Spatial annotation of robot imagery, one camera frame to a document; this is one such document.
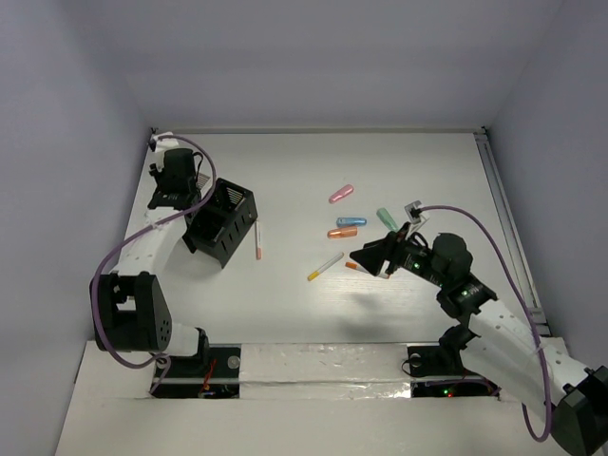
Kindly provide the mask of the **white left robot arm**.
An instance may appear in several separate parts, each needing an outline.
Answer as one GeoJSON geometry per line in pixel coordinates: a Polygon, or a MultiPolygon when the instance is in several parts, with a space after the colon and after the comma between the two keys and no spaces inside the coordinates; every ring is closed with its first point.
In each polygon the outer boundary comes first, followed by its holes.
{"type": "Polygon", "coordinates": [[[200,202],[196,155],[184,147],[159,154],[150,167],[156,188],[144,211],[144,233],[128,243],[111,272],[90,284],[100,350],[163,354],[191,375],[209,367],[208,338],[204,330],[172,320],[161,273],[200,202]]]}

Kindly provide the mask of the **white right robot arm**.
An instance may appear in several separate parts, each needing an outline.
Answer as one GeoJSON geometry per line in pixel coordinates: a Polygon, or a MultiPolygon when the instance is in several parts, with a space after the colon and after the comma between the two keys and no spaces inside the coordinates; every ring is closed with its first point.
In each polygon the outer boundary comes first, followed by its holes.
{"type": "Polygon", "coordinates": [[[439,341],[445,371],[465,368],[516,397],[570,455],[593,455],[606,444],[606,367],[591,369],[536,342],[530,325],[471,273],[473,257],[461,237],[442,233],[427,243],[403,227],[350,257],[374,276],[403,269],[438,287],[441,309],[457,322],[439,341]]]}

